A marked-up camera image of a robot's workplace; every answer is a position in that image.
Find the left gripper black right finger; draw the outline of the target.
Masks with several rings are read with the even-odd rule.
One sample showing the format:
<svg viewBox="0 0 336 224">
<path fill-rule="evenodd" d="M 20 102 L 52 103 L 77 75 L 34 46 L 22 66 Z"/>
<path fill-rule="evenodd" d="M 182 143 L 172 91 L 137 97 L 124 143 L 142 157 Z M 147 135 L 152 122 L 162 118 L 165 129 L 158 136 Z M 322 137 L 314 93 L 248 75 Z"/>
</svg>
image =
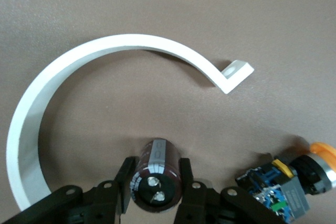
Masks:
<svg viewBox="0 0 336 224">
<path fill-rule="evenodd" d="M 188 158 L 181 158 L 180 170 L 183 195 L 174 223 L 285 223 L 240 187 L 218 193 L 194 179 Z"/>
</svg>

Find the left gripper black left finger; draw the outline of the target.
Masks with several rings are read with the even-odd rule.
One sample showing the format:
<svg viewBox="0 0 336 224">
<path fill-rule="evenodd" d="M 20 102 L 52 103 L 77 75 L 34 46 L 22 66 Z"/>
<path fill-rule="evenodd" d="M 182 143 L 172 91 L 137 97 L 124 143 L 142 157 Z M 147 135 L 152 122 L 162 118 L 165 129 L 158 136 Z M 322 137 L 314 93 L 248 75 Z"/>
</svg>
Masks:
<svg viewBox="0 0 336 224">
<path fill-rule="evenodd" d="M 5 223 L 120 223 L 131 198 L 129 183 L 136 164 L 136 157 L 127 157 L 113 180 L 85 193 L 75 185 L 61 187 Z"/>
</svg>

